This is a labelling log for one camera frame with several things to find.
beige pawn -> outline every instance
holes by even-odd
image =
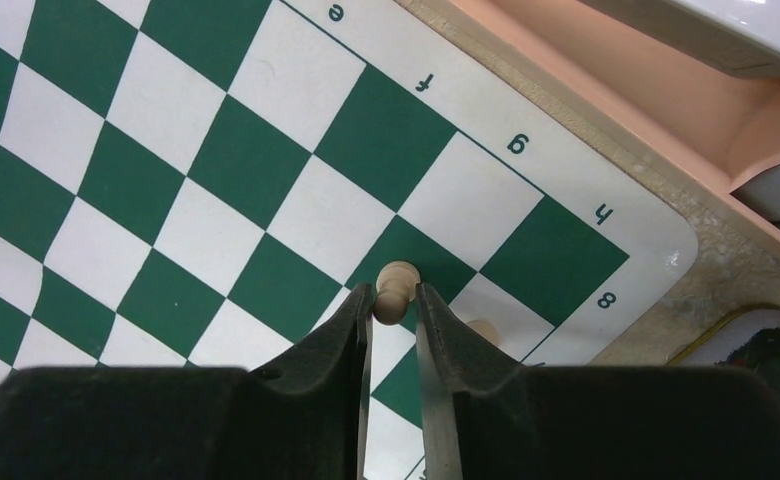
[[[473,320],[467,323],[467,326],[473,329],[475,333],[481,335],[485,340],[497,347],[499,346],[499,343],[502,342],[502,337],[499,335],[496,327],[494,327],[493,324],[487,320]]]
[[[419,272],[408,262],[390,262],[381,269],[375,285],[378,295],[372,314],[385,325],[396,325],[405,317],[408,304],[416,297]]]

printed number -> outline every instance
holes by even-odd
[[[602,295],[602,298],[596,301],[596,305],[598,305],[599,308],[608,308],[616,301],[617,296],[611,292],[607,292],[605,295]]]
[[[328,9],[328,18],[330,18],[333,22],[339,22],[340,20],[343,20],[343,7],[337,5],[336,3],[332,5],[331,8]]]
[[[519,155],[523,152],[523,150],[525,150],[525,145],[527,143],[528,135],[520,133],[514,137],[513,140],[511,140],[511,143],[508,144],[508,150],[510,150],[514,155]]]
[[[417,92],[424,92],[424,91],[428,90],[428,87],[430,86],[429,84],[431,83],[431,79],[432,78],[434,78],[434,74],[429,73],[428,74],[428,78],[426,78],[425,80],[419,82],[419,85],[414,87],[416,89],[416,91]]]
[[[603,223],[605,223],[605,220],[607,220],[608,217],[610,217],[611,214],[614,213],[613,208],[608,208],[607,212],[605,211],[606,208],[608,208],[608,205],[603,203],[601,207],[596,209],[596,218],[599,219],[596,222],[596,225],[602,225]]]

green and white chessboard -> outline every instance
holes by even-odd
[[[254,368],[392,260],[512,357],[581,364],[696,251],[390,0],[0,1],[0,381]],[[375,325],[372,480],[424,468],[412,328]]]

speckled stone surface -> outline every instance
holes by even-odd
[[[597,355],[594,364],[662,364],[733,310],[759,303],[780,306],[780,261],[773,255],[421,0],[397,1],[658,195],[696,231],[699,255],[688,274]]]

granite countertop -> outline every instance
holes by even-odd
[[[780,261],[773,255],[421,0],[396,1],[667,202],[696,232],[699,255],[691,270],[594,364],[662,364],[733,310],[780,306]]]

